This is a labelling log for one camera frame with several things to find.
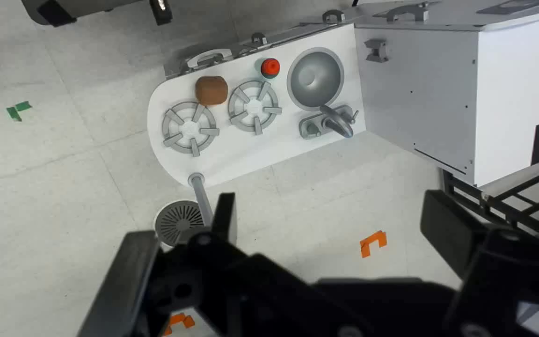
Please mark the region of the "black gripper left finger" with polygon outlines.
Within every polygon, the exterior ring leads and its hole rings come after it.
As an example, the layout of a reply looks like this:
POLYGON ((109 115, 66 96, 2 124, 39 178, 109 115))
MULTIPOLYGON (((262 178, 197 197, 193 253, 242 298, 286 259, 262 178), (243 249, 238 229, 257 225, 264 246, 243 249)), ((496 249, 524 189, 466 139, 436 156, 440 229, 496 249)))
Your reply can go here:
POLYGON ((77 337, 161 337, 182 309, 195 309, 225 335, 227 302, 213 285, 198 236, 163 251, 152 231, 127 232, 77 337))

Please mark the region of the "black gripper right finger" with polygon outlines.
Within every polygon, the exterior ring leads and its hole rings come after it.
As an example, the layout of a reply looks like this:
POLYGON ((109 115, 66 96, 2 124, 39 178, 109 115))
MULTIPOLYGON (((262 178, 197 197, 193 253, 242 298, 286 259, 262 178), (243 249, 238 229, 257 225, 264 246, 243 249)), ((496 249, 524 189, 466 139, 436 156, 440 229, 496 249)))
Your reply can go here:
POLYGON ((444 191, 425 193, 419 229, 464 292, 539 294, 539 238, 481 223, 444 191))

